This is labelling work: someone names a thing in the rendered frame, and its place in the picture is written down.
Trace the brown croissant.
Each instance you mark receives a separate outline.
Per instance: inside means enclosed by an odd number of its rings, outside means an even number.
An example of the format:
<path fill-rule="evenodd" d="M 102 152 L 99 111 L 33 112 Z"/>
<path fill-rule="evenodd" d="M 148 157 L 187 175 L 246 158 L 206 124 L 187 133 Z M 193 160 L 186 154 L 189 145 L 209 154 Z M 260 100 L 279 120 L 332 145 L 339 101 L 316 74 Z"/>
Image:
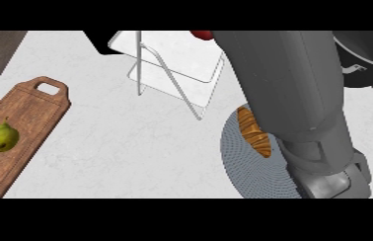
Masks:
<path fill-rule="evenodd" d="M 239 107 L 236 110 L 242 137 L 264 158 L 271 157 L 271 142 L 268 133 L 261 130 L 252 111 Z"/>

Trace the green pear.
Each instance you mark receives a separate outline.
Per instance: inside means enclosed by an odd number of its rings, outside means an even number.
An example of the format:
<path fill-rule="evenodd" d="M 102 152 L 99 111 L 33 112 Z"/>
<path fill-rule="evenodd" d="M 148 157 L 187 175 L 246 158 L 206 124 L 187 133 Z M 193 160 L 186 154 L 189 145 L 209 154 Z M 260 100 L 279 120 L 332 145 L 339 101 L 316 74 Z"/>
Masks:
<path fill-rule="evenodd" d="M 3 120 L 0 124 L 0 152 L 9 151 L 19 141 L 19 131 Z"/>

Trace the brown wooden cutting board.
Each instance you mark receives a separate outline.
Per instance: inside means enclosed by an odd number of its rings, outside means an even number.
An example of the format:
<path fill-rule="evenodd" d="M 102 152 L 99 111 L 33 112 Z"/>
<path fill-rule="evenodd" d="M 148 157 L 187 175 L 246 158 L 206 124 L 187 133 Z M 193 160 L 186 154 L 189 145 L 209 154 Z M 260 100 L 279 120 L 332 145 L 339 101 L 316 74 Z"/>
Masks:
<path fill-rule="evenodd" d="M 15 147 L 0 152 L 0 198 L 7 193 L 71 106 L 68 86 L 41 76 L 18 83 L 0 100 L 5 118 L 19 131 Z"/>

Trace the dark brown cabinet edge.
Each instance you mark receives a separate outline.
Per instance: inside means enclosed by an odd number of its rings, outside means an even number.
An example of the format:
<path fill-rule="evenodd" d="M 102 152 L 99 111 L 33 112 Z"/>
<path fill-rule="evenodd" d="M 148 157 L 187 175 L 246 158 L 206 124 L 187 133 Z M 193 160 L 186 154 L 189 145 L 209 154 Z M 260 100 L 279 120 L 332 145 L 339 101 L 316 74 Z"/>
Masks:
<path fill-rule="evenodd" d="M 0 31 L 0 74 L 9 64 L 27 31 Z"/>

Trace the black appliance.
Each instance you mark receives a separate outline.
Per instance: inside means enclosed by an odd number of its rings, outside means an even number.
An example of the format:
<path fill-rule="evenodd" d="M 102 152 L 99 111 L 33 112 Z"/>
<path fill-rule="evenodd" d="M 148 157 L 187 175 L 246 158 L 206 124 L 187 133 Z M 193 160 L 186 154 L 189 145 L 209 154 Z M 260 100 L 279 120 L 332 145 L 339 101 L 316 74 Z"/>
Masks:
<path fill-rule="evenodd" d="M 120 54 L 120 51 L 114 50 L 109 47 L 109 41 L 114 38 L 117 31 L 112 30 L 103 30 L 103 31 L 84 31 L 84 34 L 97 50 L 97 52 L 102 55 L 114 55 Z"/>

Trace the red tomato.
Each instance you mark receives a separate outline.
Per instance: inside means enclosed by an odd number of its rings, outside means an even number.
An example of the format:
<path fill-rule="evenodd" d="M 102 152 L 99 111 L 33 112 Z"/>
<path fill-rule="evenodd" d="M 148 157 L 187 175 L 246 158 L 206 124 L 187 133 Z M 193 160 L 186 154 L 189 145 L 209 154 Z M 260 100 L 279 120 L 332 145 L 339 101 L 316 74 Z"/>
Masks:
<path fill-rule="evenodd" d="M 211 31 L 192 31 L 190 33 L 201 40 L 212 40 Z"/>

